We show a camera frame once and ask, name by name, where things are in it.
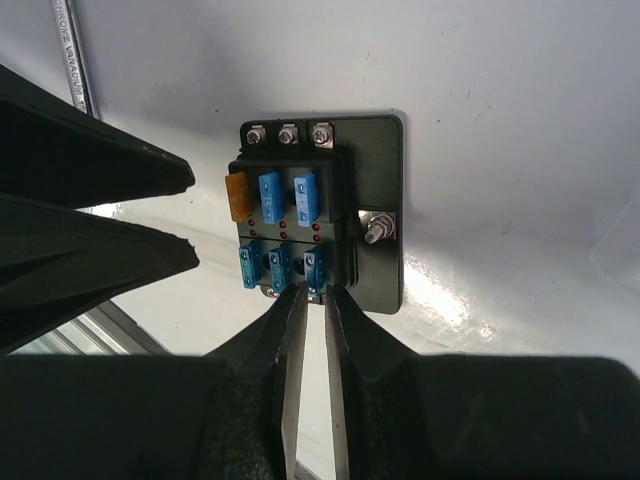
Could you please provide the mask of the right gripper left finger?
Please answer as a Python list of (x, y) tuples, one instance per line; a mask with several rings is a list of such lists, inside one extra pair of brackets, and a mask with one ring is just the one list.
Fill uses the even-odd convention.
[(5, 479), (290, 479), (307, 321), (290, 285), (203, 356), (8, 355)]

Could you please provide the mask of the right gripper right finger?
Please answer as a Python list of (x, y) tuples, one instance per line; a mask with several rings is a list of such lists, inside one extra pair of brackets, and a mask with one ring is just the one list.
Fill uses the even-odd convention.
[(639, 380), (601, 357), (421, 355), (326, 297), (340, 479), (635, 479)]

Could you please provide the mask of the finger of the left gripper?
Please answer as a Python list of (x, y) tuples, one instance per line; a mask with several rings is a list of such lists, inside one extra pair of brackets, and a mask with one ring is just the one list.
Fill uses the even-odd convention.
[(198, 264), (189, 241), (172, 234), (4, 195), (1, 350)]
[(67, 208), (176, 195), (189, 163), (1, 70), (1, 192)]

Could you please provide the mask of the blue blade fuse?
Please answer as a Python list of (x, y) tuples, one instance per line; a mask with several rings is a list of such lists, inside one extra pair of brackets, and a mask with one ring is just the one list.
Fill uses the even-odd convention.
[(275, 225), (284, 215), (284, 200), (278, 172), (270, 172), (259, 176), (259, 190), (263, 221)]
[(304, 252), (303, 266), (308, 294), (313, 298), (319, 297), (324, 286), (323, 251), (320, 245)]
[(294, 194), (298, 225), (311, 227), (318, 218), (317, 185), (312, 172), (294, 178)]

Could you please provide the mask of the orange blade fuse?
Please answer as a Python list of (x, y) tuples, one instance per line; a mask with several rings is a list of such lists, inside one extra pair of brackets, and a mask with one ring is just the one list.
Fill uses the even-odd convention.
[(225, 185), (232, 220), (236, 223), (246, 221), (252, 213), (248, 175), (245, 172), (229, 174), (225, 177)]

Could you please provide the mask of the black fuse box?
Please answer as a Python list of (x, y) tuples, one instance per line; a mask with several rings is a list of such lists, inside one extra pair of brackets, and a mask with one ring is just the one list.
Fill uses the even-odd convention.
[[(403, 125), (392, 114), (252, 120), (239, 129), (240, 149), (228, 173), (249, 178), (252, 213), (236, 223), (239, 247), (256, 241), (262, 277), (253, 289), (276, 297), (267, 254), (288, 250), (292, 284), (304, 283), (304, 252), (320, 245), (324, 286), (345, 288), (361, 309), (394, 314), (403, 298)], [(278, 172), (284, 215), (263, 221), (259, 176)], [(298, 225), (294, 178), (315, 175), (318, 218)]]

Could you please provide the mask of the blue inserted fuse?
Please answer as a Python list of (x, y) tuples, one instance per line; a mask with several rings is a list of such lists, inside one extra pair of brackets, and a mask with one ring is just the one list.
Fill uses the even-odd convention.
[(256, 241), (250, 241), (238, 248), (243, 286), (246, 289), (255, 288), (261, 277), (260, 251)]
[(272, 289), (282, 293), (291, 282), (291, 261), (284, 244), (271, 249), (267, 254), (272, 278)]

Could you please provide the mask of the silver wrench centre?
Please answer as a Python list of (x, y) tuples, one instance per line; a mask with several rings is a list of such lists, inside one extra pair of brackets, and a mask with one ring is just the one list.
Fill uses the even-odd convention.
[(64, 58), (64, 69), (73, 106), (95, 119), (100, 119), (88, 64), (83, 52), (79, 20), (70, 0), (50, 1), (56, 32)]

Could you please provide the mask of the aluminium rail base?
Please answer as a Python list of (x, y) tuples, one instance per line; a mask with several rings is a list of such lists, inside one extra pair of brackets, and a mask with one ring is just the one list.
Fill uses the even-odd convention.
[(170, 355), (113, 301), (68, 321), (12, 354)]

